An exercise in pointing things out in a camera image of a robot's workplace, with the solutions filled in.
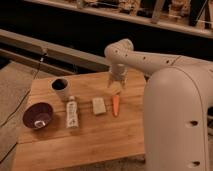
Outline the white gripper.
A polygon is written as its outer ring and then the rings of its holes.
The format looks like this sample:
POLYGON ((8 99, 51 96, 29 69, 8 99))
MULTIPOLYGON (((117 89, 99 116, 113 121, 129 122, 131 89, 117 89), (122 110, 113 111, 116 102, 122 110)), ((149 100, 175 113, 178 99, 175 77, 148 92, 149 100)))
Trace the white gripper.
POLYGON ((113 84, 114 81, 121 81, 122 88, 126 86, 126 74, 127 68, 123 64, 112 64, 109 70, 109 80, 107 83, 107 88, 113 84))

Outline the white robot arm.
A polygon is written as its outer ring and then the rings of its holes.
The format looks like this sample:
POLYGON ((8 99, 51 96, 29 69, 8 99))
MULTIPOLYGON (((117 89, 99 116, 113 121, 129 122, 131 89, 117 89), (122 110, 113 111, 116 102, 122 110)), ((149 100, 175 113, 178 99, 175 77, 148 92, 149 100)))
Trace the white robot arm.
POLYGON ((129 39, 106 46, 109 81, 126 82, 132 67, 148 77, 143 95, 146 171, 211 171, 208 110, 213 108, 213 62, 138 52, 129 39))

